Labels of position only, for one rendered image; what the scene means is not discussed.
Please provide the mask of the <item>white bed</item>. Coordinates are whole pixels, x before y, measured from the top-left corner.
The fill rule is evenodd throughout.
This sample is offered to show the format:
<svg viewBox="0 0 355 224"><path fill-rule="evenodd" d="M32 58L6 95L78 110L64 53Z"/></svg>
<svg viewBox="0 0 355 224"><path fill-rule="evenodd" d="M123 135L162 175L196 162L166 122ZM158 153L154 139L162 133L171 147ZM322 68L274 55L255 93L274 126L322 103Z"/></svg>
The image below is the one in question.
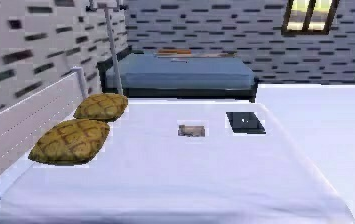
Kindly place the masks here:
<svg viewBox="0 0 355 224"><path fill-rule="evenodd" d="M31 161L82 99L72 74L0 110L0 224L355 224L261 104L133 99L90 162ZM227 112L254 112L266 133L233 133ZM205 136L179 136L180 125Z"/></svg>

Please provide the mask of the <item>black flat laptop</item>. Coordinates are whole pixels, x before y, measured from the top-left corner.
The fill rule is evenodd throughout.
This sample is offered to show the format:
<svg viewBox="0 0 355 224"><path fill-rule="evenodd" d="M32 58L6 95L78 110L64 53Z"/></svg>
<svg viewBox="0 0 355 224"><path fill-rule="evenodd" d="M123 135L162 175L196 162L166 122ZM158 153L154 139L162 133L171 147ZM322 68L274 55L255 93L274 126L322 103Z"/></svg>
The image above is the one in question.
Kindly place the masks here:
<svg viewBox="0 0 355 224"><path fill-rule="evenodd" d="M254 112L227 112L231 130L235 134L265 134L266 130Z"/></svg>

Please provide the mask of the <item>small grey flat object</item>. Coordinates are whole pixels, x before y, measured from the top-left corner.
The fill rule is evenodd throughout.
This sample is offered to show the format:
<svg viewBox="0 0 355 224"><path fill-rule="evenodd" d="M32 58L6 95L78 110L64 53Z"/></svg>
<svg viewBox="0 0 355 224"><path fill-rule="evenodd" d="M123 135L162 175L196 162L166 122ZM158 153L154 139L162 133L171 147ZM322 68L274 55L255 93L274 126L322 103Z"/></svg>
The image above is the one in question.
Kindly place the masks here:
<svg viewBox="0 0 355 224"><path fill-rule="evenodd" d="M189 126L189 125L180 125L178 128L179 136L186 137L204 137L205 136L205 127L204 126Z"/></svg>

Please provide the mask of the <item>orange pillow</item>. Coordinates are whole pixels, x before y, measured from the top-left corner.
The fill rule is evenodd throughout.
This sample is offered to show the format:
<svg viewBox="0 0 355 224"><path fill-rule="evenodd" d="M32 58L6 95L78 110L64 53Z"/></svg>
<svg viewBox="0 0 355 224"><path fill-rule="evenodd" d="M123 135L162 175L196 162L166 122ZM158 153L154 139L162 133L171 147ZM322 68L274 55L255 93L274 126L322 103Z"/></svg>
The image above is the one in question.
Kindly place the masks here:
<svg viewBox="0 0 355 224"><path fill-rule="evenodd" d="M190 49L160 49L157 51L158 55L170 55L170 54L191 54Z"/></svg>

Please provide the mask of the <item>yellow checked pillow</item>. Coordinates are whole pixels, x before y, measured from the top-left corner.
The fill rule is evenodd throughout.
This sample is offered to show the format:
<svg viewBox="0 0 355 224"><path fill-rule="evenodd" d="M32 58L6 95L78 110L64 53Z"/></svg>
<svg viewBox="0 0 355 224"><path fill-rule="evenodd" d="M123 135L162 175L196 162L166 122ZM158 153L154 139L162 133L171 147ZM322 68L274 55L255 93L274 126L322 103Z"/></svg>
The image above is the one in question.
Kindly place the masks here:
<svg viewBox="0 0 355 224"><path fill-rule="evenodd" d="M102 121L72 119L63 121L43 134L28 158L55 166L82 165L91 161L101 150L110 132Z"/></svg>
<svg viewBox="0 0 355 224"><path fill-rule="evenodd" d="M75 110L77 119L114 120L118 119L128 106L128 98L121 94L93 94L83 100Z"/></svg>

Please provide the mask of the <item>grey floor lamp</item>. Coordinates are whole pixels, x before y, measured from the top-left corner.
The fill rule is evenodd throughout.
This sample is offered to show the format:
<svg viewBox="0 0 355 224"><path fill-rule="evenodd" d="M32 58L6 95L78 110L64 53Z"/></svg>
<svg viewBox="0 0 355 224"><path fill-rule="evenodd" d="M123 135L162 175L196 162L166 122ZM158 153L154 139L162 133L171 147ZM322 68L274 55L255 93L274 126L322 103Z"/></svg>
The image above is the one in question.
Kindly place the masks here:
<svg viewBox="0 0 355 224"><path fill-rule="evenodd" d="M107 27L107 35L108 35L108 40L110 45L110 52L112 54L112 63L114 68L116 89L119 94L123 95L124 90L122 87L121 74L119 71L119 64L118 64L117 53L115 49L115 40L114 40L112 22L110 20L110 15L109 15L109 10L110 9L114 10L114 7L108 6L106 3L104 3L101 7L99 7L98 4L95 3L95 0L88 0L88 1L89 1L89 5L87 6L87 8L90 11L97 11L99 9L102 9L104 11L104 17L106 20L106 27Z"/></svg>

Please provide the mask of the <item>black framed window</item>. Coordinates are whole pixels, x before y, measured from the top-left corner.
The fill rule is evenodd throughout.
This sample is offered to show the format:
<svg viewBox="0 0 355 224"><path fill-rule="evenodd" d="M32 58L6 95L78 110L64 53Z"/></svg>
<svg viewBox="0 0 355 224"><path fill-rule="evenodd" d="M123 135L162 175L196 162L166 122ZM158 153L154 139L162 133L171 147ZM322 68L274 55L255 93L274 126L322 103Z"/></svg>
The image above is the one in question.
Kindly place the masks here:
<svg viewBox="0 0 355 224"><path fill-rule="evenodd" d="M340 0L288 0L283 36L328 35Z"/></svg>

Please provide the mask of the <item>blue bed with black frame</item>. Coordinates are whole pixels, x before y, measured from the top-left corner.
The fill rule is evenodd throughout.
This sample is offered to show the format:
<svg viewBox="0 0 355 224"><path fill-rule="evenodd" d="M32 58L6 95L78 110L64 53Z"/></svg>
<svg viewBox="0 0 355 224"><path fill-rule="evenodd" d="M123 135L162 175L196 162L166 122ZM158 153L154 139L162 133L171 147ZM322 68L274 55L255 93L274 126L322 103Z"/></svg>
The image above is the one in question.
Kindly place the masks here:
<svg viewBox="0 0 355 224"><path fill-rule="evenodd" d="M132 98L256 100L258 77L235 54L131 53L97 64L102 90Z"/></svg>

